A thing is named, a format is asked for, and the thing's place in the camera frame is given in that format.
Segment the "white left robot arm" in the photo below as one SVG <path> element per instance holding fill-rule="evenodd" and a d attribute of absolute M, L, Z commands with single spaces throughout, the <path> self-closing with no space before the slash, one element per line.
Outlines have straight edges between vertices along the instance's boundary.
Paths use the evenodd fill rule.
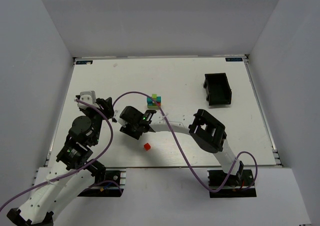
<path fill-rule="evenodd" d="M 32 188 L 29 199 L 7 213 L 15 225 L 53 225 L 62 210 L 83 190 L 102 179 L 106 168 L 91 159 L 103 121 L 114 116 L 112 99 L 95 98 L 92 91 L 77 95 L 79 110 L 65 143 L 44 182 Z"/>

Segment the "teal arch block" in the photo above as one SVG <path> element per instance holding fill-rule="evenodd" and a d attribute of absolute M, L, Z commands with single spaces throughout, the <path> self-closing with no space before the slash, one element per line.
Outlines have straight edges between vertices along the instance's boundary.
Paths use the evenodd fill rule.
<path fill-rule="evenodd" d="M 162 101 L 162 98 L 161 97 L 157 97 L 156 99 L 147 98 L 146 101 L 148 104 L 152 104 L 152 103 L 154 103 L 154 101 Z"/>

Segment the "long green arch block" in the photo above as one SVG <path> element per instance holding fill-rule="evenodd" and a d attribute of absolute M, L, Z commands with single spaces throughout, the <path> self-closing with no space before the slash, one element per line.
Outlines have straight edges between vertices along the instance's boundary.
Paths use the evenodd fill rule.
<path fill-rule="evenodd" d="M 161 104 L 147 104 L 148 109 L 159 110 L 161 108 Z"/>

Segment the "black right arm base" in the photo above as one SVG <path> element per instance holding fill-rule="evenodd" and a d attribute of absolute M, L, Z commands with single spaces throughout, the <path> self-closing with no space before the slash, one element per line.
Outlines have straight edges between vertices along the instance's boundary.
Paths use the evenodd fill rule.
<path fill-rule="evenodd" d="M 208 170 L 208 185 L 212 190 L 216 190 L 227 175 L 222 170 Z M 238 181 L 229 176 L 223 188 L 216 193 L 209 192 L 210 198 L 245 198 L 257 197 L 253 172 L 250 169 L 244 169 L 242 178 Z"/>

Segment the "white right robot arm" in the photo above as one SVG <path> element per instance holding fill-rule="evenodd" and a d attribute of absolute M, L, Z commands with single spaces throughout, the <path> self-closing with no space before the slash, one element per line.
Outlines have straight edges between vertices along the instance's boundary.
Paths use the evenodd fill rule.
<path fill-rule="evenodd" d="M 148 132 L 175 132 L 189 135 L 204 151 L 215 156 L 222 171 L 230 173 L 226 183 L 229 186 L 242 184 L 243 163 L 237 159 L 227 141 L 225 126 L 208 111 L 199 109 L 193 116 L 163 116 L 160 111 L 146 110 L 144 113 L 132 106 L 121 112 L 116 110 L 114 119 L 120 125 L 120 132 L 139 139 Z"/>

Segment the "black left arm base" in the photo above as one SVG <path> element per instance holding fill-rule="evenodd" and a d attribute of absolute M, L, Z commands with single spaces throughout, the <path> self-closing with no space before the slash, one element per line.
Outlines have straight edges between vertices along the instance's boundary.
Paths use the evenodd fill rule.
<path fill-rule="evenodd" d="M 121 197 L 126 183 L 125 169 L 107 169 L 78 197 Z"/>

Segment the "black plastic bin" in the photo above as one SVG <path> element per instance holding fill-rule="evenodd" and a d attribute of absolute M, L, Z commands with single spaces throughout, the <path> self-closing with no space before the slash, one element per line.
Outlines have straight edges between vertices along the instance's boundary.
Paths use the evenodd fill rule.
<path fill-rule="evenodd" d="M 209 106 L 231 104 L 232 90 L 226 73 L 205 74 L 203 88 Z"/>

